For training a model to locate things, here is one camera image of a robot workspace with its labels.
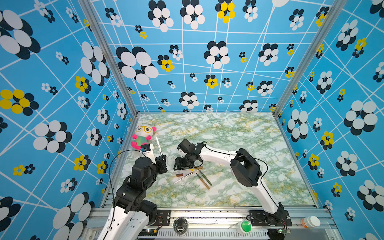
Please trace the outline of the white pen green tip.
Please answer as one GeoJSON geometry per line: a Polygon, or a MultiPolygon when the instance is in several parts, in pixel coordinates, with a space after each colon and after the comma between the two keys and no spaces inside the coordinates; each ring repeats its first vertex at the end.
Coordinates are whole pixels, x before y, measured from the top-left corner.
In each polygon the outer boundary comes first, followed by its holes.
{"type": "Polygon", "coordinates": [[[157,145],[158,145],[158,148],[159,148],[159,151],[160,151],[160,155],[162,156],[163,155],[163,151],[161,149],[161,145],[160,145],[160,141],[159,141],[158,137],[156,137],[156,141],[157,141],[157,145]]]}

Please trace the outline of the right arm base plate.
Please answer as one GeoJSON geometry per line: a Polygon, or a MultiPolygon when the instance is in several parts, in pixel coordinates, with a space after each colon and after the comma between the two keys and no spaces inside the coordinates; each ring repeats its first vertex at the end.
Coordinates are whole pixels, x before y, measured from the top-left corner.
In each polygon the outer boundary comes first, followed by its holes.
{"type": "Polygon", "coordinates": [[[277,216],[269,214],[263,210],[249,211],[247,221],[250,221],[253,227],[291,227],[292,219],[288,211],[278,212],[277,216]]]}

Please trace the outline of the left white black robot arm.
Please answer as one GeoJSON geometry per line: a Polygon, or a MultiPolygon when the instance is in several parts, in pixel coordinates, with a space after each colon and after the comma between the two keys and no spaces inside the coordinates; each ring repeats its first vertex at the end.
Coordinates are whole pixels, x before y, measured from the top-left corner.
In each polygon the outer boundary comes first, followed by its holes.
{"type": "Polygon", "coordinates": [[[157,205],[145,200],[147,189],[159,174],[168,171],[165,155],[155,158],[140,157],[132,173],[117,190],[113,206],[99,240],[136,240],[141,233],[156,234],[167,218],[159,216],[157,205]]]}

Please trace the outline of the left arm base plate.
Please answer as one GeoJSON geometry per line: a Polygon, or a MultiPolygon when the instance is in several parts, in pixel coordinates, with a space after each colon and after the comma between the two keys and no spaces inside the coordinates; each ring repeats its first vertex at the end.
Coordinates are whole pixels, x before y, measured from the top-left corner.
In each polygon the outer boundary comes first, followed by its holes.
{"type": "Polygon", "coordinates": [[[171,220],[170,210],[156,210],[149,215],[148,226],[169,226],[171,220]]]}

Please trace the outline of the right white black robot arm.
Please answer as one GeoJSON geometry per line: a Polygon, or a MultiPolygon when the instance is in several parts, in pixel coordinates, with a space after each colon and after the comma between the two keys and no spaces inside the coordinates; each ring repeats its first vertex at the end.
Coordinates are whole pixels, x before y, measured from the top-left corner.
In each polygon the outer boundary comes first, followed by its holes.
{"type": "Polygon", "coordinates": [[[213,162],[230,167],[237,181],[250,188],[261,203],[266,222],[277,224],[282,220],[284,206],[271,193],[265,185],[264,174],[261,171],[260,159],[240,148],[237,151],[215,149],[205,143],[192,144],[183,139],[177,146],[180,156],[175,159],[174,170],[189,170],[196,168],[196,161],[201,164],[213,162]]]}

